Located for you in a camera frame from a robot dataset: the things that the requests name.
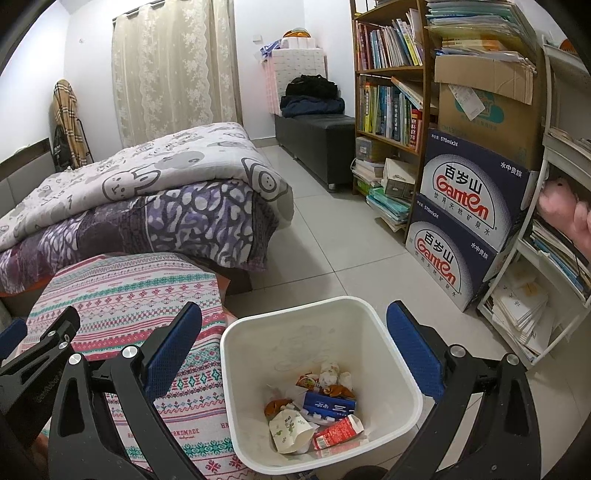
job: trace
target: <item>white rack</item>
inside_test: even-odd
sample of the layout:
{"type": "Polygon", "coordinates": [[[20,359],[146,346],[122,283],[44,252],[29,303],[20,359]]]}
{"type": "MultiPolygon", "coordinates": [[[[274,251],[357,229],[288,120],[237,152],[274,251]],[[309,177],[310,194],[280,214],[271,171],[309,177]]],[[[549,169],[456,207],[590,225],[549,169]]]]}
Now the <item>white rack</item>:
{"type": "Polygon", "coordinates": [[[591,296],[585,298],[585,296],[567,280],[562,270],[559,269],[548,256],[535,250],[523,240],[525,231],[527,230],[534,214],[535,206],[538,203],[540,191],[548,176],[550,165],[556,166],[578,181],[585,188],[591,190],[591,158],[589,158],[588,154],[586,154],[577,144],[562,137],[551,127],[552,119],[556,117],[556,112],[553,111],[556,106],[553,101],[555,98],[553,95],[553,74],[576,88],[587,92],[591,92],[591,76],[580,59],[558,48],[544,45],[544,58],[547,76],[548,101],[543,141],[544,159],[541,166],[540,177],[527,215],[525,216],[525,221],[519,230],[514,246],[505,260],[499,274],[493,282],[491,282],[488,291],[478,304],[478,310],[501,334],[527,368],[531,368],[540,362],[565,336],[570,336],[591,312],[591,296]],[[539,356],[533,356],[531,352],[523,348],[521,344],[517,342],[502,326],[498,325],[493,320],[492,311],[487,305],[492,292],[505,274],[510,263],[519,256],[523,256],[529,260],[529,262],[560,292],[560,294],[566,299],[567,304],[570,305],[568,311],[561,316],[560,325],[562,331],[557,334],[558,330],[555,326],[555,331],[551,337],[553,340],[539,356]]]}

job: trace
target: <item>beige plaid fabric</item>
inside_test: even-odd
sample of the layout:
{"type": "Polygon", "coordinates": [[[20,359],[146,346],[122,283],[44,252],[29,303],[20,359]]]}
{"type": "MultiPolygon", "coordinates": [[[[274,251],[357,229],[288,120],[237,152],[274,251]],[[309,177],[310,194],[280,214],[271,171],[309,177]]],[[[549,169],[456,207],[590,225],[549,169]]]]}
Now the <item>beige plaid fabric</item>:
{"type": "Polygon", "coordinates": [[[72,86],[66,80],[60,80],[53,89],[53,115],[56,123],[66,132],[70,151],[72,152],[72,167],[79,168],[86,165],[87,148],[82,137],[80,125],[77,121],[76,95],[72,86]]]}

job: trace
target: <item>cartoon print blanket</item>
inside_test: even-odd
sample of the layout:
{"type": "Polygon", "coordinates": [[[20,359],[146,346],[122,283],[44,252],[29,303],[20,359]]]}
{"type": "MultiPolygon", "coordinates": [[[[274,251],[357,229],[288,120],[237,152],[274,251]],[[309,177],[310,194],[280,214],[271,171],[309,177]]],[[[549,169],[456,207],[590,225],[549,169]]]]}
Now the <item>cartoon print blanket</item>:
{"type": "Polygon", "coordinates": [[[235,123],[211,124],[48,177],[0,219],[0,252],[91,208],[216,179],[248,183],[272,207],[280,227],[291,222],[291,187],[256,150],[245,130],[235,123]]]}

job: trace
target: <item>lace curtain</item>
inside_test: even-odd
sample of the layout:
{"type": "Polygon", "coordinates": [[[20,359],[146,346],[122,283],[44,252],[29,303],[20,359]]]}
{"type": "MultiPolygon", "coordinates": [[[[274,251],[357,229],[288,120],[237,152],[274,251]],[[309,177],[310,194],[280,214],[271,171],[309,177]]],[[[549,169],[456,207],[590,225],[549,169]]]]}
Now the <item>lace curtain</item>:
{"type": "Polygon", "coordinates": [[[124,148],[237,121],[230,9],[229,0],[165,0],[116,19],[113,93],[124,148]]]}

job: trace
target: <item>white trash can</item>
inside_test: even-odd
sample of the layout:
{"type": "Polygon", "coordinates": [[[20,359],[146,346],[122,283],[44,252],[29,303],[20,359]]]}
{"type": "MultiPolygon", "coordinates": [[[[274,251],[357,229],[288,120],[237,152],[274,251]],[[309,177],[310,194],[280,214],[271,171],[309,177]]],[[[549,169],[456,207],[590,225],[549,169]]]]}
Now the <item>white trash can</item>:
{"type": "Polygon", "coordinates": [[[223,389],[236,454],[267,475],[312,470],[373,450],[417,423],[423,396],[376,311],[337,297],[244,318],[222,336],[223,389]],[[295,383],[325,360],[353,377],[356,416],[365,431],[334,447],[302,455],[277,453],[263,409],[267,385],[295,383]]]}

